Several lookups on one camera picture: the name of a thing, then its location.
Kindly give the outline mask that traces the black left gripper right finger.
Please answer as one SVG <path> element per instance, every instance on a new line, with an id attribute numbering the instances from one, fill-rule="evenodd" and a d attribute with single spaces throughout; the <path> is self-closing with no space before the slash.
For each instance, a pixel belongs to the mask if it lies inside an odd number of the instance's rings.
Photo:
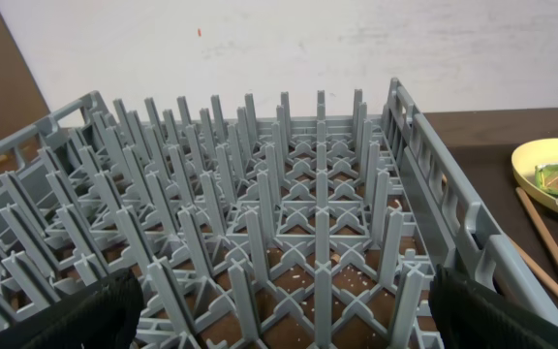
<path id="1" fill-rule="evenodd" d="M 436 267 L 431 316 L 450 348 L 558 348 L 558 327 L 456 270 Z"/>

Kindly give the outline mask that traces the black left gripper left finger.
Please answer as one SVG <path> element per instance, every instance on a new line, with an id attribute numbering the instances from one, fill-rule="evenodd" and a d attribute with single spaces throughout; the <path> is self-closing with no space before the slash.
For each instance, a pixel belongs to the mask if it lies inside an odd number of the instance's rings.
<path id="1" fill-rule="evenodd" d="M 140 282 L 118 270 L 0 332 L 0 349 L 128 348 L 143 309 Z"/>

